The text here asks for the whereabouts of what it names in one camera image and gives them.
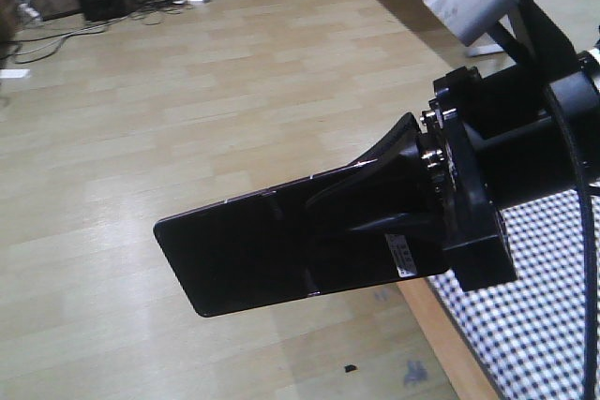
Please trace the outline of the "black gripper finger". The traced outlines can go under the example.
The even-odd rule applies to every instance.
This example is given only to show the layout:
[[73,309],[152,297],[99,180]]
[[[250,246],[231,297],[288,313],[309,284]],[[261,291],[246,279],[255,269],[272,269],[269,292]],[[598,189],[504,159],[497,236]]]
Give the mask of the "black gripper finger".
[[444,238],[441,207],[419,153],[423,133],[411,113],[353,162],[315,174],[304,201],[304,240],[400,234],[435,250]]

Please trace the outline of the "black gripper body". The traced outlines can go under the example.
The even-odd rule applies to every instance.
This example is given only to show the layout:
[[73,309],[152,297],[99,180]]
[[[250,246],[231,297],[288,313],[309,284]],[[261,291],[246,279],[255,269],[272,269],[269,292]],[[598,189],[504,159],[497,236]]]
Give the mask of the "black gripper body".
[[517,280],[501,211],[563,188],[563,139],[541,84],[512,66],[482,77],[461,67],[433,83],[422,115],[441,185],[444,255],[460,287]]

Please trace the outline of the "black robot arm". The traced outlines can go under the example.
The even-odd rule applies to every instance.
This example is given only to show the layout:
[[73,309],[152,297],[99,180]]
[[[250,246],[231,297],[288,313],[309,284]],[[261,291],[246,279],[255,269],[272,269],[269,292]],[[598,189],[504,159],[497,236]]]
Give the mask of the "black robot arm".
[[321,234],[401,236],[399,268],[452,270],[473,291],[517,277],[502,209],[567,188],[589,196],[599,175],[597,61],[542,14],[491,34],[514,64],[436,80],[420,118],[401,118],[354,174],[309,198]]

